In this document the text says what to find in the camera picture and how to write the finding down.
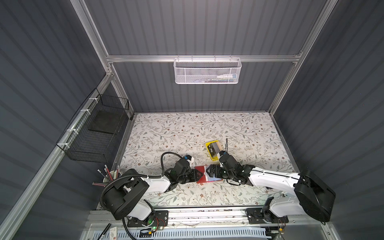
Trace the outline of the red leather card holder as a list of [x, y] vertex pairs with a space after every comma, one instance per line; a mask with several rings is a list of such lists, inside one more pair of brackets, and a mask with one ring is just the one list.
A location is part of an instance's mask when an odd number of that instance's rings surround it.
[[200, 173], [202, 173], [202, 177], [197, 181], [197, 184], [205, 184], [205, 183], [212, 183], [212, 182], [220, 182], [222, 179], [216, 178], [216, 177], [210, 177], [206, 170], [209, 166], [196, 166], [195, 169], [198, 170]]

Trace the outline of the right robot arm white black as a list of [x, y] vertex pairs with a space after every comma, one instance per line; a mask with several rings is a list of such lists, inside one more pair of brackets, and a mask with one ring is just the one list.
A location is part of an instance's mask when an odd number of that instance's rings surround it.
[[285, 197], [267, 198], [254, 214], [266, 223], [286, 223], [289, 216], [295, 215], [307, 215], [322, 224], [330, 221], [336, 193], [314, 173], [281, 173], [241, 165], [225, 151], [220, 152], [219, 162], [207, 167], [209, 177], [228, 180], [235, 186], [266, 187], [286, 193]]

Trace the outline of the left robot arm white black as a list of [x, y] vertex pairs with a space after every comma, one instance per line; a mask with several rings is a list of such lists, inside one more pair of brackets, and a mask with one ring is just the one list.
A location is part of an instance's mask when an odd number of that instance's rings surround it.
[[144, 175], [129, 169], [105, 186], [100, 196], [100, 205], [109, 211], [115, 220], [136, 218], [150, 225], [156, 211], [144, 199], [145, 194], [166, 193], [178, 185], [198, 182], [204, 174], [192, 168], [194, 158], [190, 155], [180, 157], [175, 166], [165, 169], [161, 160], [162, 173], [156, 176]]

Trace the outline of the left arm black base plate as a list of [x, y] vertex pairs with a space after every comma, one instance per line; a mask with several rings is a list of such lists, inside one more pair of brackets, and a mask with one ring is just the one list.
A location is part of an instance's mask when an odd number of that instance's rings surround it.
[[127, 218], [127, 226], [130, 228], [136, 227], [166, 227], [168, 225], [169, 211], [155, 211], [146, 219], [139, 220], [134, 217]]

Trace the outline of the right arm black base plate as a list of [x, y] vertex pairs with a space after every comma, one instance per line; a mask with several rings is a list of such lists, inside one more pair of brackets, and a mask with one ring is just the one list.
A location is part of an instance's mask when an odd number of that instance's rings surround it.
[[247, 208], [245, 211], [250, 224], [287, 224], [289, 219], [287, 216], [277, 217], [269, 210], [262, 208]]

